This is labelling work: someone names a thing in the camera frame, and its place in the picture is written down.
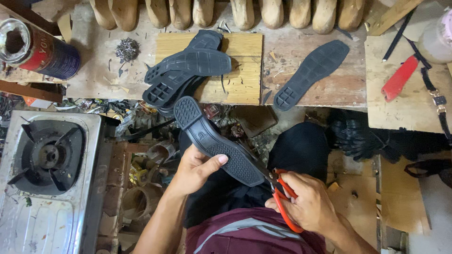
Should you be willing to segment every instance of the maroon shirt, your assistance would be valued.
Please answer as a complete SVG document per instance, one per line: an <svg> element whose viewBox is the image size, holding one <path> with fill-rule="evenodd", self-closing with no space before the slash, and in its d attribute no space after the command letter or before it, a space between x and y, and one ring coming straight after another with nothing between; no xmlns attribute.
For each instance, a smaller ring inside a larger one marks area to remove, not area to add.
<svg viewBox="0 0 452 254"><path fill-rule="evenodd" d="M233 222L248 218L288 228L281 215L273 209L264 207L234 209L187 229L186 254L192 254L202 243L204 244L197 254L326 254L324 237L309 231L300 233L300 239L278 237L256 227L212 235Z"/></svg>

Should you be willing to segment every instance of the red knife handle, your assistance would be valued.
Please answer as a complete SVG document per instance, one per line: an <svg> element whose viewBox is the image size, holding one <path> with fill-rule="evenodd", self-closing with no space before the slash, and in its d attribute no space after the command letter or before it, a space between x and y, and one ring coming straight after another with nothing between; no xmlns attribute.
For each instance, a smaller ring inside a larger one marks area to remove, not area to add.
<svg viewBox="0 0 452 254"><path fill-rule="evenodd" d="M381 93L385 95L386 102L391 102L399 96L403 86L418 67L418 63L419 60L414 55L410 56L386 82L381 89Z"/></svg>

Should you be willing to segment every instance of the stove burner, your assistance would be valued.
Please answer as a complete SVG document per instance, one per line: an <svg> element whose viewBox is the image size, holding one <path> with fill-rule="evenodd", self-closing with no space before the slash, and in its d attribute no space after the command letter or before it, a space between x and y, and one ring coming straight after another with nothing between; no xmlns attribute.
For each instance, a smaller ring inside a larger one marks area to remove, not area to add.
<svg viewBox="0 0 452 254"><path fill-rule="evenodd" d="M60 147L58 149L55 145L45 145L39 151L39 165L43 169L59 167L64 162L64 159L64 148Z"/></svg>
<svg viewBox="0 0 452 254"><path fill-rule="evenodd" d="M38 120L22 129L14 159L16 175L8 184L33 194L60 195L69 190L77 180L85 146L81 127Z"/></svg>

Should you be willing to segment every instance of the wooden workbench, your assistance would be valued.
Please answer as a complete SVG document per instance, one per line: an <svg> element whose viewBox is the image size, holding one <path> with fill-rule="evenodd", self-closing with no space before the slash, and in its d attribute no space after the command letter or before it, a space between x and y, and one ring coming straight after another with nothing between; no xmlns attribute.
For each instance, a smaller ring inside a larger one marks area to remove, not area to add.
<svg viewBox="0 0 452 254"><path fill-rule="evenodd" d="M149 85L143 82L147 71L145 64L155 64L156 39L158 33L197 33L199 27L193 25L186 31L179 31L171 24L167 29L156 29L150 23L146 7L139 5L139 17L136 28L124 32L119 28L105 30L95 18L89 3L75 6L71 18L73 20L72 41L82 56L82 68L76 76L67 81L66 96L70 98L108 98L108 99L141 99L141 95ZM264 26L259 6L254 6L255 26L245 33L258 32L264 35L262 84L259 100L250 102L237 99L236 104L263 104L262 98L270 90L271 96L265 104L273 103L273 96L287 80L295 73L298 65L316 47L339 39L350 46L350 53L341 67L331 76L317 82L299 102L305 106L333 107L365 107L366 85L364 64L364 41L366 32L364 26L351 33L354 40L334 30L329 35L317 35L311 26L306 29L294 29L285 20L283 26L276 30ZM45 17L44 9L36 10ZM218 23L224 20L233 33L241 33L234 25L230 3L215 3L214 22L208 29L216 30ZM131 63L120 64L114 55L115 47L120 39L130 37L140 43L138 58ZM124 72L121 77L118 70ZM17 69L8 77L4 72L0 79L13 82L60 82L59 80L43 80L42 75ZM203 102L222 102L219 95L205 94Z"/></svg>

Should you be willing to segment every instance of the gas stove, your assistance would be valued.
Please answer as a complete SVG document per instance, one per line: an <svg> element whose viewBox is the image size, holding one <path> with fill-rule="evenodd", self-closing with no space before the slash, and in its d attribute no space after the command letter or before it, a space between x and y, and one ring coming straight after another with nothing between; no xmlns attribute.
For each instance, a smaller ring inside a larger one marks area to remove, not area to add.
<svg viewBox="0 0 452 254"><path fill-rule="evenodd" d="M117 120L13 111L0 165L2 253L95 253Z"/></svg>

